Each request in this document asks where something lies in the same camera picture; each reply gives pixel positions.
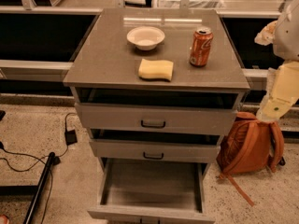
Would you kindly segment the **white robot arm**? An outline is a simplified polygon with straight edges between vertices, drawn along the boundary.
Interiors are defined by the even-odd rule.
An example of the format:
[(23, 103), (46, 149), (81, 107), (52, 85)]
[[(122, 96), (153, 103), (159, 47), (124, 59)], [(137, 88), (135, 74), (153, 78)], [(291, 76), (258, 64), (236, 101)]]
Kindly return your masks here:
[(299, 0), (284, 7), (276, 21), (268, 23), (254, 38), (260, 45), (273, 45), (284, 60), (277, 70), (269, 70), (266, 95), (257, 111), (262, 121), (279, 120), (299, 100)]

